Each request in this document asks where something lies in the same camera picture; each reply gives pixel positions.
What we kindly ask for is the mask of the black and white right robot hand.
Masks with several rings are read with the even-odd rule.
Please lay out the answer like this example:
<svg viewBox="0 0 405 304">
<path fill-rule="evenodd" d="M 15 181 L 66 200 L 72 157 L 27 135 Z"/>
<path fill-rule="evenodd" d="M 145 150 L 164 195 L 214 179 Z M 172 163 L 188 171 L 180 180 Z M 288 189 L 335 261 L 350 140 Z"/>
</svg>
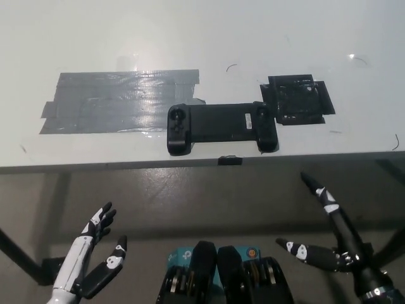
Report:
<svg viewBox="0 0 405 304">
<path fill-rule="evenodd" d="M 361 303 L 403 303 L 404 297 L 390 277 L 372 260 L 372 248 L 363 242 L 351 220 L 328 191 L 310 175 L 301 180 L 320 202 L 337 240 L 335 249 L 305 245 L 284 238 L 276 243 L 300 262 L 328 272 L 346 272 L 353 276 L 354 291 Z"/>
</svg>

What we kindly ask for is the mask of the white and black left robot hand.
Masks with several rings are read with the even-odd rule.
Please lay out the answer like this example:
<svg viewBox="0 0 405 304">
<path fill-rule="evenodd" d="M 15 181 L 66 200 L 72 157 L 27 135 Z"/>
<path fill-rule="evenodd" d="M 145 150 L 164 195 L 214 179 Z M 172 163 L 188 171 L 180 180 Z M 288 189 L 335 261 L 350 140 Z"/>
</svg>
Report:
<svg viewBox="0 0 405 304">
<path fill-rule="evenodd" d="M 80 303 L 102 291 L 122 270 L 127 255 L 127 237 L 121 236 L 112 253 L 91 272 L 88 266 L 92 252 L 111 231 L 116 210 L 112 203 L 102 206 L 86 223 L 70 246 L 53 284 L 49 303 Z"/>
</svg>

